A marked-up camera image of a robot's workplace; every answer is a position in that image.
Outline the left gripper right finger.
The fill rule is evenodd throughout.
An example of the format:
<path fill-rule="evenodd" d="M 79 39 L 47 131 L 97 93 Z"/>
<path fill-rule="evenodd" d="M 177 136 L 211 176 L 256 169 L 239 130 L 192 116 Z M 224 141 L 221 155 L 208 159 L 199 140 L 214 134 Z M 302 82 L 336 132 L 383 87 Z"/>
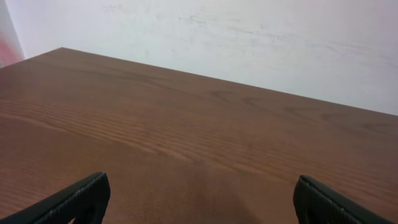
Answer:
<path fill-rule="evenodd" d="M 393 224 L 308 175 L 298 178 L 293 203 L 300 224 Z"/>

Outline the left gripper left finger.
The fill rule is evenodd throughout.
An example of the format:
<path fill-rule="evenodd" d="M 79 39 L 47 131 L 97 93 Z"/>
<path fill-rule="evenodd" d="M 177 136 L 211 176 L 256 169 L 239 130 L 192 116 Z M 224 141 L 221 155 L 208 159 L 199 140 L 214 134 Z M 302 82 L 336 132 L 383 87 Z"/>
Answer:
<path fill-rule="evenodd" d="M 111 196 L 108 176 L 96 172 L 1 219 L 1 224 L 101 224 Z"/>

